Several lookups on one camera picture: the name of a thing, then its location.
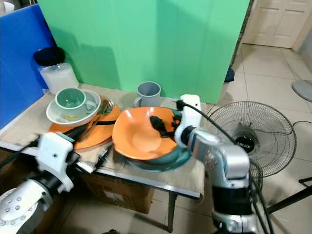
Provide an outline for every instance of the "orange plate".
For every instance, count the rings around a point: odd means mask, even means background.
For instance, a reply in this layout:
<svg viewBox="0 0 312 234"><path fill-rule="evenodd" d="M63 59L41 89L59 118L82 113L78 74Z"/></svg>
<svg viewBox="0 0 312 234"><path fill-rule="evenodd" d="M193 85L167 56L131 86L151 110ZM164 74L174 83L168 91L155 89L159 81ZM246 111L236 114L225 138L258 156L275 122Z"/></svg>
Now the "orange plate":
<svg viewBox="0 0 312 234"><path fill-rule="evenodd" d="M120 109L117 106L114 106L113 111L102 117L100 121L112 121L116 120L120 115ZM91 127L93 121L97 119L98 115L96 115L93 120L89 123L89 127ZM90 133L90 135L86 138L84 142L77 142L75 144L75 149L83 149L87 147L91 147L97 144L102 143L112 136L114 125L98 125L94 128L94 130ZM59 124L52 123L49 128L50 132L67 132L73 129L73 127L64 127Z"/></svg>
<svg viewBox="0 0 312 234"><path fill-rule="evenodd" d="M162 157L176 148L170 138L161 138L150 122L157 116L165 123L168 132L173 131L173 113L162 107L139 107L123 111L113 130L115 150L129 158L149 160Z"/></svg>

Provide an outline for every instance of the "gray mug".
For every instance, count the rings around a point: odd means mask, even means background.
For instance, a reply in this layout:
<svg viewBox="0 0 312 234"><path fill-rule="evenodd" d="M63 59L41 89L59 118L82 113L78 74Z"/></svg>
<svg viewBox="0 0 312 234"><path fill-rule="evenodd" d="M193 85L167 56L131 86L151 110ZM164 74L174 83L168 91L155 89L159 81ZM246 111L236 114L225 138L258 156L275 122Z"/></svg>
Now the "gray mug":
<svg viewBox="0 0 312 234"><path fill-rule="evenodd" d="M138 85L134 107L139 106L159 106L161 87L156 82L147 81Z"/></svg>

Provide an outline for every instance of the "wall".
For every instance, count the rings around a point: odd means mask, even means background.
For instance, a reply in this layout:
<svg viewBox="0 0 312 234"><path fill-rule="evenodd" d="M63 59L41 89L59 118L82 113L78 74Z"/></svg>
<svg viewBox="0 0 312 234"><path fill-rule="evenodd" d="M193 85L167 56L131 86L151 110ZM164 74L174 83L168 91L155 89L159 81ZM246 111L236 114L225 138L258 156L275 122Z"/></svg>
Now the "wall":
<svg viewBox="0 0 312 234"><path fill-rule="evenodd" d="M39 0L80 82L218 101L249 0Z"/></svg>
<svg viewBox="0 0 312 234"><path fill-rule="evenodd" d="M312 30L305 39L302 47L299 50L299 53L312 71Z"/></svg>
<svg viewBox="0 0 312 234"><path fill-rule="evenodd" d="M38 5L0 17L0 128L43 96L33 53L52 45Z"/></svg>

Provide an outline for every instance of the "electric fan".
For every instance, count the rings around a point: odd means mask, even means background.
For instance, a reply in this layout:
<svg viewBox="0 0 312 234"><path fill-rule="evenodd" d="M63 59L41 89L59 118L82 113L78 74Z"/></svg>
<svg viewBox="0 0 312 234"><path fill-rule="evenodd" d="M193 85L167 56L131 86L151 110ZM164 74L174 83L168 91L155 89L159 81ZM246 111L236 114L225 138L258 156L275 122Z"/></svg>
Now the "electric fan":
<svg viewBox="0 0 312 234"><path fill-rule="evenodd" d="M234 102L214 111L210 118L224 129L249 155L254 178L278 173L292 160L296 134L289 120L278 110L258 102ZM226 142L217 128L211 131Z"/></svg>

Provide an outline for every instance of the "tiled floor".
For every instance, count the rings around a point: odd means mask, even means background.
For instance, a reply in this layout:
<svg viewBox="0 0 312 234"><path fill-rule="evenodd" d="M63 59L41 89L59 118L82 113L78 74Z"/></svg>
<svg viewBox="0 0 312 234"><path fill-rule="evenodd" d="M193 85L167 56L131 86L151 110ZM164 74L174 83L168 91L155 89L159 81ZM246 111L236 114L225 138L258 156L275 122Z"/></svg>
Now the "tiled floor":
<svg viewBox="0 0 312 234"><path fill-rule="evenodd" d="M224 86L218 107L240 100L259 101L275 107L291 122L312 121L312 103L291 88L298 79L311 79L312 73L299 55L289 49L242 45L235 63L235 81ZM295 158L280 173L264 179L263 194L274 204L304 187L297 181L312 176L312 125L297 124ZM175 234L208 234L214 228L210 217L211 189L206 181L201 203L178 197L175 209ZM69 202L56 222L53 234L101 234L110 228L122 234L166 234L168 196L155 191L149 215L100 203L77 199ZM310 234L312 197L307 197L272 215L277 234Z"/></svg>

